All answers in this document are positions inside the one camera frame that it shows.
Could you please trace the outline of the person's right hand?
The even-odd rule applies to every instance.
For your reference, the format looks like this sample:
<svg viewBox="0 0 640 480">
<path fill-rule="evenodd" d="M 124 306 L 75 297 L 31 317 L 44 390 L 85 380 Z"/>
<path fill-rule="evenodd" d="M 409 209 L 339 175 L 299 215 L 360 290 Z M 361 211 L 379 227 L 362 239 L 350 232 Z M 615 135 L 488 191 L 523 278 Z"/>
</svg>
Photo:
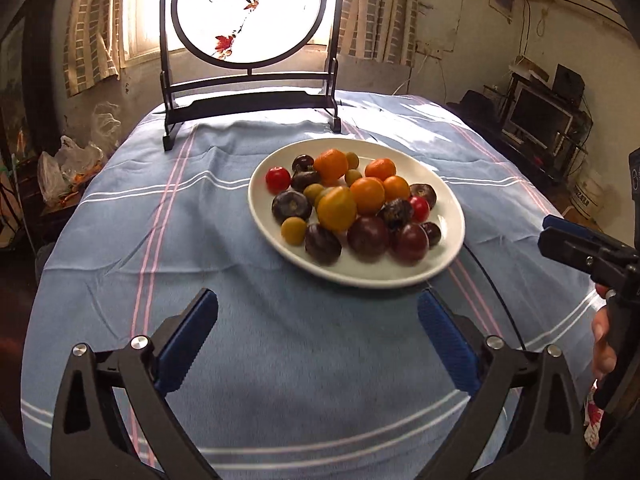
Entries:
<svg viewBox="0 0 640 480">
<path fill-rule="evenodd" d="M 608 319 L 607 306 L 600 308 L 594 316 L 591 331 L 594 339 L 592 370 L 594 377 L 601 380 L 614 370 L 617 361 L 615 350 L 608 344 L 610 320 Z"/>
</svg>

